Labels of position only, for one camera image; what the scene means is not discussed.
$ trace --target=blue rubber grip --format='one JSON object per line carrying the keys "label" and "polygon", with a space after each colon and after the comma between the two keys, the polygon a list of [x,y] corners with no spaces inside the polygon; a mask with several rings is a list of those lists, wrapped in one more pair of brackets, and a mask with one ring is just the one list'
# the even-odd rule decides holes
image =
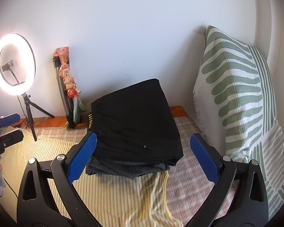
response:
{"label": "blue rubber grip", "polygon": [[68,165],[67,178],[70,184],[78,180],[97,146],[97,135],[92,133]]}
{"label": "blue rubber grip", "polygon": [[20,115],[18,113],[14,113],[3,118],[0,118],[0,126],[5,127],[11,124],[17,123],[20,120]]}
{"label": "blue rubber grip", "polygon": [[195,134],[190,137],[190,148],[196,156],[207,179],[214,182],[216,185],[220,179],[219,167]]}

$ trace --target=pillow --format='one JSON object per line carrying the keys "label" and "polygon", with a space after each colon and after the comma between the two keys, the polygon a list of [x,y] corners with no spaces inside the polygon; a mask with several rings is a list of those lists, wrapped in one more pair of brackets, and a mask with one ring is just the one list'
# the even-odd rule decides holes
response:
{"label": "pillow", "polygon": [[284,202],[284,136],[265,56],[213,26],[205,41],[193,93],[200,128],[221,155],[258,161],[270,219]]}

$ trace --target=gray cloth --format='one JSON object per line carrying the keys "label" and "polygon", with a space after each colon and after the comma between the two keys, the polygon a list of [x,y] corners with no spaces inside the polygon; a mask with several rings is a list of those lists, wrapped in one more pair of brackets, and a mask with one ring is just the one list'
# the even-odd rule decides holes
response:
{"label": "gray cloth", "polygon": [[109,174],[116,176],[124,176],[130,179],[142,176],[147,173],[155,173],[169,170],[169,165],[164,163],[151,165],[143,162],[117,161],[110,159],[97,159],[91,157],[86,166],[86,174]]}

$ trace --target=folded clothes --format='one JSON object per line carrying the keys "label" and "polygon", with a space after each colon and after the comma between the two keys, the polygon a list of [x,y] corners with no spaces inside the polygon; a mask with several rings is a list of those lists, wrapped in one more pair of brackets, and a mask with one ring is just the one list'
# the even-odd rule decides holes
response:
{"label": "folded clothes", "polygon": [[135,179],[147,173],[161,172],[169,169],[169,165],[164,163],[150,165],[143,162],[96,159],[92,156],[86,166],[86,174],[109,174]]}
{"label": "folded clothes", "polygon": [[105,95],[91,104],[89,131],[97,134],[96,159],[176,165],[180,135],[157,79]]}

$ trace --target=light stand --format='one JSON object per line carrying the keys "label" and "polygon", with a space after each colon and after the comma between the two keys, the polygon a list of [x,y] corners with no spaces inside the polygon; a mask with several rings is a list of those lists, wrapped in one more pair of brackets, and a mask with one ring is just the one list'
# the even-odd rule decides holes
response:
{"label": "light stand", "polygon": [[22,94],[22,96],[23,96],[24,103],[25,103],[25,106],[26,106],[28,123],[29,123],[31,132],[33,133],[33,137],[34,137],[35,142],[36,142],[37,136],[36,136],[35,129],[34,129],[34,120],[33,120],[33,116],[32,116],[31,111],[30,111],[30,105],[32,105],[34,108],[37,108],[39,111],[43,112],[44,114],[47,114],[49,117],[54,118],[55,116],[50,114],[49,112],[45,111],[43,108],[39,107],[37,104],[33,103],[31,100],[29,100],[30,95],[28,96],[26,93],[24,93],[24,94]]}

